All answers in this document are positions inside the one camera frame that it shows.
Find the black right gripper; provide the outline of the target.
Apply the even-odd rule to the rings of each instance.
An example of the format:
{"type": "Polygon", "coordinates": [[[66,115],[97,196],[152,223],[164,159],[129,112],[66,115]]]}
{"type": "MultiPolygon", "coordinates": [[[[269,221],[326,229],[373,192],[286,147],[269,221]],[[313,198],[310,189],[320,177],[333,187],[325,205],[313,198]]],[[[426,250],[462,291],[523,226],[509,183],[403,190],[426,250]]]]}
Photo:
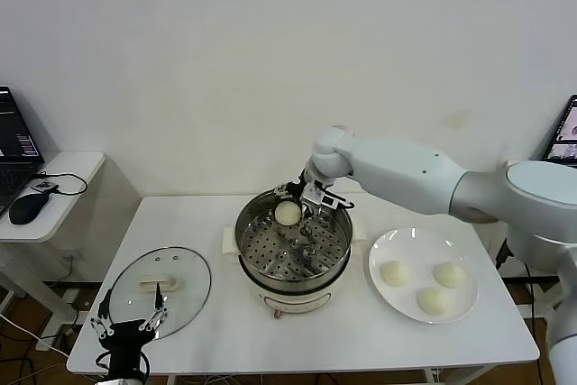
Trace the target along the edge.
{"type": "Polygon", "coordinates": [[[311,198],[307,193],[307,185],[311,182],[311,176],[306,170],[302,170],[297,181],[280,184],[273,190],[274,195],[281,200],[290,199],[301,205],[301,218],[310,219],[316,215],[316,206],[312,205],[311,198]]]}

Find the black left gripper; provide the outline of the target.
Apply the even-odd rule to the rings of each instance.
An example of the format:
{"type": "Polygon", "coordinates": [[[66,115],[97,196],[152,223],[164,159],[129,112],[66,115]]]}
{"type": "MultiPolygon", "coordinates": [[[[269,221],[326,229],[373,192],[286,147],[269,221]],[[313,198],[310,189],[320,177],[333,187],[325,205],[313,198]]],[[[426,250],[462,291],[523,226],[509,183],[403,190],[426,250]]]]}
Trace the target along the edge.
{"type": "Polygon", "coordinates": [[[112,290],[109,289],[98,305],[96,316],[89,319],[100,345],[105,349],[105,354],[99,359],[109,356],[107,376],[149,376],[150,362],[142,348],[154,339],[154,332],[168,317],[168,309],[164,305],[160,284],[156,284],[154,310],[145,321],[137,319],[112,324],[111,294],[112,290]]]}

